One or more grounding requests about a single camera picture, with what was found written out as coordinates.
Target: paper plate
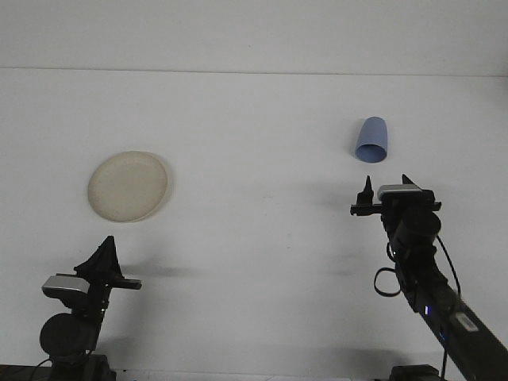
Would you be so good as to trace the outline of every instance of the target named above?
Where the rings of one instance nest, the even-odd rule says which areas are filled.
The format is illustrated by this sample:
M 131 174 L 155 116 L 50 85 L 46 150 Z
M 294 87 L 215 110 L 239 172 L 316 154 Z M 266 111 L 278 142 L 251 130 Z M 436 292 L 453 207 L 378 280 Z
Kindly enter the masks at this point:
M 167 189 L 164 165 L 148 152 L 122 152 L 102 163 L 88 183 L 88 201 L 110 221 L 139 221 L 153 213 Z

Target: label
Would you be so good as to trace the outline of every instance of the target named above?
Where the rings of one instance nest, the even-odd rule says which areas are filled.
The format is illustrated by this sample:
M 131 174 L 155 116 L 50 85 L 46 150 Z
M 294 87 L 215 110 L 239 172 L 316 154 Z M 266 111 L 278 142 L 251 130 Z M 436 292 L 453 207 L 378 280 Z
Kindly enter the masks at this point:
M 479 329 L 475 323 L 464 312 L 457 312 L 455 314 L 457 321 L 464 327 L 468 332 L 478 332 Z

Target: blue cup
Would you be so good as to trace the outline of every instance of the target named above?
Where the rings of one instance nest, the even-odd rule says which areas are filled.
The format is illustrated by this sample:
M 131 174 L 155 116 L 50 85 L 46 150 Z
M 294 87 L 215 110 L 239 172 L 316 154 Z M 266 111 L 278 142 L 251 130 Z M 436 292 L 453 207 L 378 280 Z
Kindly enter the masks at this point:
M 378 163 L 387 157 L 388 131 L 387 124 L 380 117 L 370 117 L 362 126 L 355 154 L 366 163 Z

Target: cable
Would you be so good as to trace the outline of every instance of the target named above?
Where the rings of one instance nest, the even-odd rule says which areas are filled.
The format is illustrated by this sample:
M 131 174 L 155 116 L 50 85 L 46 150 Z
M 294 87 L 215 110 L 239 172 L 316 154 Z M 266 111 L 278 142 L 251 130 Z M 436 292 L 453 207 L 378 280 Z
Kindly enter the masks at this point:
M 455 268 L 453 267 L 452 260 L 450 259 L 450 256 L 448 255 L 448 251 L 446 250 L 445 245 L 443 244 L 443 241 L 441 240 L 441 237 L 437 236 L 437 240 L 439 241 L 439 244 L 443 248 L 443 252 L 446 255 L 446 259 L 448 260 L 448 264 L 450 265 L 450 268 L 452 269 L 453 278 L 455 279 L 455 284 L 457 285 L 457 294 L 460 298 L 460 282 L 459 278 L 457 277 L 457 273 L 455 272 Z
M 395 257 L 394 255 L 391 253 L 391 247 L 390 247 L 390 242 L 387 243 L 387 256 L 388 258 L 390 258 L 390 260 L 392 262 L 395 262 Z
M 381 274 L 382 272 L 385 272 L 385 271 L 388 271 L 388 272 L 393 272 L 395 273 L 395 269 L 393 268 L 390 268 L 390 267 L 381 267 L 374 275 L 374 290 L 375 292 L 377 292 L 379 295 L 381 296 L 384 296 L 385 298 L 393 298 L 395 296 L 397 296 L 398 294 L 401 293 L 401 289 L 399 288 L 397 292 L 385 292 L 385 291 L 381 291 L 378 287 L 377 287 L 377 284 L 376 284 L 376 281 L 378 279 L 378 276 L 379 274 Z
M 40 367 L 42 364 L 44 364 L 44 363 L 46 363 L 46 362 L 48 362 L 48 361 L 49 361 L 49 358 L 47 358 L 47 359 L 46 359 L 46 360 L 44 360 L 44 361 L 41 361 L 38 365 L 36 365 L 36 367 L 32 370 L 32 373 L 30 373 L 29 381 L 32 381 L 32 380 L 33 380 L 33 376 L 35 375 L 36 370 L 37 370 L 37 369 L 39 369 L 39 367 Z
M 448 342 L 444 343 L 443 364 L 441 365 L 441 381 L 445 381 L 446 360 L 448 359 Z
M 457 286 L 457 301 L 460 300 L 461 296 L 461 290 L 460 290 L 460 282 L 459 277 L 457 276 L 457 273 L 455 271 L 455 267 L 453 266 L 452 259 L 450 258 L 450 255 L 448 254 L 448 251 L 446 250 L 445 244 L 443 244 L 443 241 L 439 236 L 437 236 L 437 240 L 439 241 L 439 244 L 441 245 L 441 248 L 443 249 L 444 255 L 446 256 L 446 260 L 448 261 L 448 264 L 450 265 L 450 268 L 452 269 L 453 278 L 455 279 L 455 284 Z M 446 361 L 448 359 L 448 340 L 446 340 L 447 337 L 444 339 L 444 353 L 443 353 L 443 364 L 441 365 L 441 381 L 445 381 L 445 372 L 446 372 Z

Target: white surface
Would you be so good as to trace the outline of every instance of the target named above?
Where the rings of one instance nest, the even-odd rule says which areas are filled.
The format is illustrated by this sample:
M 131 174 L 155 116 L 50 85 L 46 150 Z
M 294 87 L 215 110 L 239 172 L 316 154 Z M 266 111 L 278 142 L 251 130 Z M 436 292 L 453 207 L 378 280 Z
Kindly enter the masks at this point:
M 338 378 L 287 377 L 277 375 L 228 375 L 168 371 L 117 370 L 118 381 L 351 381 Z
M 3 0 L 0 66 L 508 75 L 506 0 Z
M 349 215 L 366 174 L 436 192 L 464 296 L 508 344 L 508 79 L 4 69 L 0 83 L 2 362 L 44 357 L 40 328 L 65 309 L 40 286 L 113 234 L 124 273 L 144 282 L 111 295 L 98 352 L 115 368 L 439 367 L 419 316 L 372 289 L 389 265 L 383 227 Z M 380 164 L 352 155 L 372 115 L 389 130 Z M 168 161 L 174 193 L 144 221 L 105 221 L 88 179 L 131 149 Z

